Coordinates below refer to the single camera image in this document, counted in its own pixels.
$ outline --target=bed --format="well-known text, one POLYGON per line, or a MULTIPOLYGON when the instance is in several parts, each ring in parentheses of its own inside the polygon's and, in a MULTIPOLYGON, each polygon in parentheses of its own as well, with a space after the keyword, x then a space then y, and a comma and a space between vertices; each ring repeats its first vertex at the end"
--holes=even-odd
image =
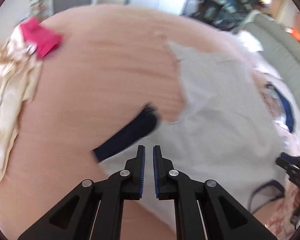
MULTIPOLYGON (((0 230, 8 240, 17 239, 82 180, 107 177, 91 150, 133 119, 145 102, 156 105, 164 120, 178 117, 184 100, 176 62, 158 33, 199 51, 240 57, 219 31, 154 10, 73 8, 43 24, 62 33, 64 42, 45 59, 36 96, 22 109, 20 132, 0 183, 0 230)), ((300 107, 298 44, 293 46, 283 32, 273 38, 268 31, 279 30, 259 16, 243 28, 265 46, 263 56, 285 78, 300 107), (269 36, 276 51, 268 52, 269 36), (290 65, 274 56, 283 50, 290 65)), ((167 225, 129 201, 121 234, 123 240, 140 235, 144 240, 175 239, 167 225)))

